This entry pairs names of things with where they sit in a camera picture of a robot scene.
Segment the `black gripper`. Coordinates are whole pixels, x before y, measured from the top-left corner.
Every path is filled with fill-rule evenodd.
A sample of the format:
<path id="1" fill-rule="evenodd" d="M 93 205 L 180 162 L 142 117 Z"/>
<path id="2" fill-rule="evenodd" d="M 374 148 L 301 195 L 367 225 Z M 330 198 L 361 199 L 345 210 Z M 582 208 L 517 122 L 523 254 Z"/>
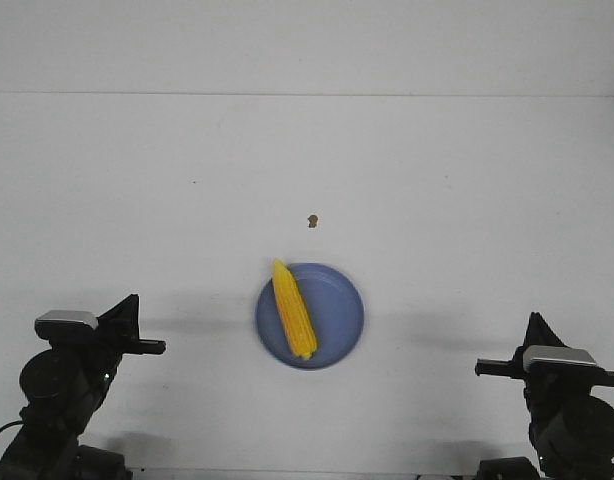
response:
<path id="1" fill-rule="evenodd" d="M 162 355 L 163 340 L 139 338 L 139 295 L 130 294 L 100 315 L 94 343 L 94 367 L 116 370 L 124 355 Z"/>
<path id="2" fill-rule="evenodd" d="M 520 358 L 531 345 L 567 347 L 554 333 L 544 317 L 538 312 L 529 316 Z M 529 372 L 523 363 L 512 360 L 485 360 L 476 362 L 477 376 L 489 375 L 522 380 L 527 390 L 526 397 L 531 400 L 556 397 L 586 397 L 596 386 L 614 388 L 614 371 L 601 366 L 578 367 L 557 364 L 538 364 Z"/>

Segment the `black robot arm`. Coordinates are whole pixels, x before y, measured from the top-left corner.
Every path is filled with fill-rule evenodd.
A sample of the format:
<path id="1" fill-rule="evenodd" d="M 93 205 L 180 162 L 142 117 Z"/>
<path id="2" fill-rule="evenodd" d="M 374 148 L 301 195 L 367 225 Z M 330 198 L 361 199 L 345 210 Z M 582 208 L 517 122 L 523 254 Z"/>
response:
<path id="1" fill-rule="evenodd" d="M 592 394 L 614 388 L 614 371 L 566 345 L 540 313 L 530 314 L 511 359 L 479 359 L 474 371 L 523 382 L 528 438 L 547 477 L 614 478 L 614 407 Z"/>
<path id="2" fill-rule="evenodd" d="M 49 349 L 19 376 L 27 400 L 19 431 L 0 458 L 0 479 L 130 479 L 122 454 L 82 445 L 80 436 L 102 406 L 123 357 L 161 355 L 162 340 L 140 336 L 139 297 L 107 312 L 50 310 L 34 321 Z"/>

